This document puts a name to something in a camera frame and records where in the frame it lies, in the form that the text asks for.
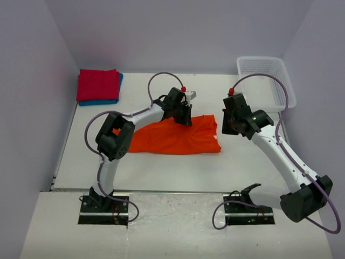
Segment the orange t shirt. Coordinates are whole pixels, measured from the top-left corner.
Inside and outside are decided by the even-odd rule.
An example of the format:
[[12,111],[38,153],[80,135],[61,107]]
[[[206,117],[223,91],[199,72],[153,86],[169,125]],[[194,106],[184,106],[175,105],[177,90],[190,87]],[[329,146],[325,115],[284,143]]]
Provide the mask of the orange t shirt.
[[164,155],[220,153],[215,116],[201,115],[191,121],[191,126],[177,124],[173,119],[145,126],[134,133],[129,152]]

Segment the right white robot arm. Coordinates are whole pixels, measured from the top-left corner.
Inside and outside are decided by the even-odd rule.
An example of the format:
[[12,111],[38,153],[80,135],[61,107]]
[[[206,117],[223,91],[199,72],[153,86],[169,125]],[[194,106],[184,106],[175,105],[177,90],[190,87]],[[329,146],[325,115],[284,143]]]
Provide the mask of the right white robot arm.
[[223,99],[222,133],[242,135],[257,145],[274,164],[289,189],[283,194],[280,206],[293,222],[310,216],[326,205],[326,198],[310,176],[326,194],[330,194],[333,182],[328,176],[320,177],[305,165],[281,136],[275,135],[274,121],[263,110],[251,111],[244,96],[235,94]]

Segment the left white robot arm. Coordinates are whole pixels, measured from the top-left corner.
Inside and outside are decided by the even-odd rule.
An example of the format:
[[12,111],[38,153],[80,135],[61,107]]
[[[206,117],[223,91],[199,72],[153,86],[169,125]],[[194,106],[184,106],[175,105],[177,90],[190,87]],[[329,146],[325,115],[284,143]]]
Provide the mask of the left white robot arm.
[[151,102],[151,105],[132,114],[110,111],[98,134],[97,150],[100,156],[96,181],[89,190],[91,199],[100,207],[109,207],[113,194],[116,169],[127,152],[134,133],[150,124],[172,118],[177,124],[191,126],[191,101],[195,91],[181,91],[173,87],[166,96]]

